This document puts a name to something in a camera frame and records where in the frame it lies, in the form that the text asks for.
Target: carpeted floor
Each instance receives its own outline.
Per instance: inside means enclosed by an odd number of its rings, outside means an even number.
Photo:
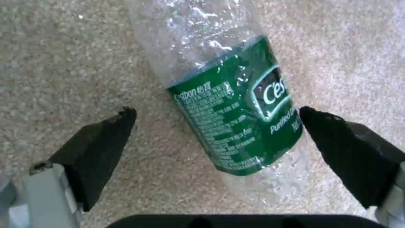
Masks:
[[[405,149],[404,0],[254,2],[297,106],[364,123]],[[138,109],[136,128],[86,227],[138,213],[373,217],[314,145],[303,198],[263,207],[230,195],[154,76],[123,0],[0,0],[0,172],[20,182],[123,105]]]

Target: bottle label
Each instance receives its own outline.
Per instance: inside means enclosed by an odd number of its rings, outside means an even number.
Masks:
[[[207,66],[168,90],[218,170],[258,172],[297,143],[302,123],[267,38]]]

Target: black plastic part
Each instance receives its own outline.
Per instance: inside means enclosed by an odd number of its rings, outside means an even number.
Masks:
[[[384,228],[350,215],[134,215],[107,228]]]
[[[364,208],[380,206],[405,154],[364,125],[310,107],[300,109],[324,161]]]
[[[76,201],[90,211],[121,158],[136,120],[124,108],[118,116],[81,128],[49,160],[64,166]]]

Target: clear plastic bottle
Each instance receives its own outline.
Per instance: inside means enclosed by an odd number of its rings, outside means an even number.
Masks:
[[[250,0],[126,0],[137,40],[220,171],[252,202],[307,182],[306,137]]]

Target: bottle body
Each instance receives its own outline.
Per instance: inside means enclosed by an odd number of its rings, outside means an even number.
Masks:
[[[250,1],[127,0],[137,40],[230,191],[288,201],[304,130]]]

